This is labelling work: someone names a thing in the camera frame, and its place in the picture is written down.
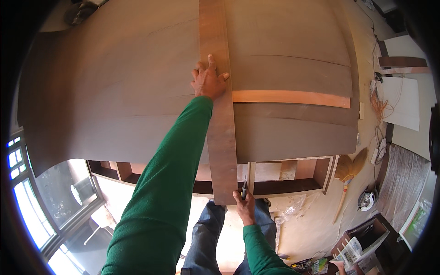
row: concrete floor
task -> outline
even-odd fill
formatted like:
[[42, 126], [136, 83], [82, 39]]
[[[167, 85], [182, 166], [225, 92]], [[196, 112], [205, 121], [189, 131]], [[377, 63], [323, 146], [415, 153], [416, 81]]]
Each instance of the concrete floor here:
[[[374, 77], [372, 52], [375, 47], [375, 68], [379, 67], [377, 55], [380, 54], [378, 45], [372, 33], [372, 22], [363, 10], [374, 21], [374, 28], [379, 40], [394, 37], [395, 34], [385, 23], [377, 11], [369, 10], [361, 1], [342, 0], [344, 11], [352, 31], [356, 48], [359, 68], [360, 101], [365, 103], [365, 118], [359, 120], [360, 146], [356, 154], [364, 147], [369, 148], [368, 161], [362, 171], [350, 183], [341, 213], [335, 224], [331, 224], [341, 199], [343, 184], [334, 180], [329, 186], [327, 194], [317, 193], [309, 195], [301, 213], [291, 217], [282, 224], [279, 253], [290, 255], [290, 262], [297, 262], [310, 257], [329, 256], [330, 250], [339, 239], [342, 232], [364, 222], [377, 211], [374, 207], [367, 212], [357, 211], [357, 199], [361, 192], [374, 182], [374, 166], [369, 162], [372, 157], [376, 142], [374, 128], [377, 124], [376, 116], [369, 103], [369, 86]], [[99, 184], [103, 193], [109, 199], [108, 208], [119, 221], [120, 215], [128, 203], [134, 187], [121, 186], [122, 184], [100, 179]], [[280, 215], [287, 207], [298, 200], [298, 196], [271, 198], [270, 212]], [[182, 250], [186, 255], [191, 245], [191, 231], [194, 223], [205, 207], [208, 199], [193, 197], [191, 213], [188, 222], [187, 242]], [[229, 206], [225, 223], [217, 245], [217, 262], [221, 271], [234, 271], [244, 257], [244, 243], [242, 240], [242, 222], [238, 217], [235, 206]], [[181, 268], [180, 260], [177, 270]]]

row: green long-sleeve shirt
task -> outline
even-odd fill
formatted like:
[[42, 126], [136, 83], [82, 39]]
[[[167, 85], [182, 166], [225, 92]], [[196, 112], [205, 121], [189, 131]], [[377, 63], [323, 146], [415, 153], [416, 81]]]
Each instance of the green long-sleeve shirt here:
[[[107, 251], [102, 274], [175, 274], [213, 102], [191, 100], [139, 178]], [[252, 274], [295, 274], [257, 225], [243, 228]]]

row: person's leg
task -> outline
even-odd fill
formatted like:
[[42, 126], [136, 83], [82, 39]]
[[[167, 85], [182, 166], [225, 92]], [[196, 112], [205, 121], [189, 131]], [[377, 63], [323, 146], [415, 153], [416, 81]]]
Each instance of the person's leg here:
[[[255, 200], [255, 221], [261, 227], [261, 232], [266, 237], [267, 242], [275, 250], [276, 224], [269, 213], [269, 205], [262, 199]], [[235, 270], [234, 275], [251, 275], [247, 256]]]
[[221, 275], [217, 265], [216, 248], [224, 223], [226, 207], [209, 201], [193, 228], [191, 246], [183, 270], [191, 275]]

